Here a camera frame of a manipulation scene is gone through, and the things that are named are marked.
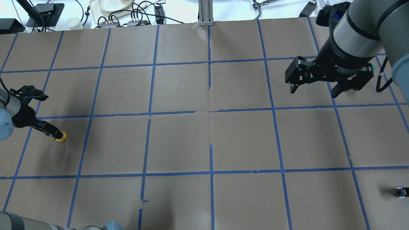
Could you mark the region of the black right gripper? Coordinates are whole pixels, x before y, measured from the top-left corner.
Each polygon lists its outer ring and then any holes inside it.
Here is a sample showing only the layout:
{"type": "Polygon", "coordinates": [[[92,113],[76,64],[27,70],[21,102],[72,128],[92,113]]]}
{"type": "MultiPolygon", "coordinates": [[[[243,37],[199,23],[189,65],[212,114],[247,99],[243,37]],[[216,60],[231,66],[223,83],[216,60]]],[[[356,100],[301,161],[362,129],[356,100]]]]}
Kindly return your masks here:
{"type": "Polygon", "coordinates": [[[310,62],[304,57],[293,59],[285,71],[285,83],[290,85],[290,93],[294,94],[300,85],[336,80],[335,87],[331,89],[331,97],[336,98],[349,90],[361,90],[374,77],[373,67],[365,67],[370,60],[371,57],[346,53],[330,35],[315,60],[310,62]]]}

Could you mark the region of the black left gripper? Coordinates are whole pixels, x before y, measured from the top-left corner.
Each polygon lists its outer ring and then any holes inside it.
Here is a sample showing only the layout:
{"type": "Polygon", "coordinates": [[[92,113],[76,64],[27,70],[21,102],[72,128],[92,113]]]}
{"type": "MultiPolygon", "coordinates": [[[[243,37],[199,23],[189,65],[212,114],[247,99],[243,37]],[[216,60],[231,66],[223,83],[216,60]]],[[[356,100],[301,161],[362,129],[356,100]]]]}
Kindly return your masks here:
{"type": "Polygon", "coordinates": [[[56,126],[36,118],[35,110],[30,106],[26,106],[12,117],[13,126],[16,128],[34,126],[36,130],[41,131],[46,136],[52,134],[57,136],[61,132],[56,126]]]}

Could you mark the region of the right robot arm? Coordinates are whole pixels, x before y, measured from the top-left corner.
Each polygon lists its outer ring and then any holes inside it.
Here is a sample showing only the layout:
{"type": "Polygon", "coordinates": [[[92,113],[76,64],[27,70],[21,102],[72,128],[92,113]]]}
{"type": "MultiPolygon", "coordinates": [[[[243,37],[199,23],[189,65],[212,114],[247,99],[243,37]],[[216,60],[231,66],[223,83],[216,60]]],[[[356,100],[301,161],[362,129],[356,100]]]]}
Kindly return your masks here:
{"type": "Polygon", "coordinates": [[[391,79],[408,102],[407,0],[354,0],[325,6],[316,24],[329,28],[329,37],[314,61],[297,56],[285,71],[293,94],[300,85],[335,82],[332,98],[361,90],[373,77],[369,63],[381,50],[392,68],[391,79]]]}

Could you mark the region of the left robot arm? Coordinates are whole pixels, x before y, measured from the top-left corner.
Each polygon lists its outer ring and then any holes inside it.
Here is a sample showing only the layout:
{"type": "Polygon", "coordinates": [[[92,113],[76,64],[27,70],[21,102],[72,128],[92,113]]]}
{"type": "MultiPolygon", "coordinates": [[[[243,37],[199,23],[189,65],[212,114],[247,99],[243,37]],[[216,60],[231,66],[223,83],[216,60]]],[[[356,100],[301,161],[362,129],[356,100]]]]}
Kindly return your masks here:
{"type": "Polygon", "coordinates": [[[67,138],[65,132],[56,126],[36,117],[35,110],[29,106],[32,99],[45,101],[48,96],[34,86],[22,86],[18,90],[2,89],[0,96],[0,139],[9,138],[14,128],[31,127],[59,142],[67,138]]]}

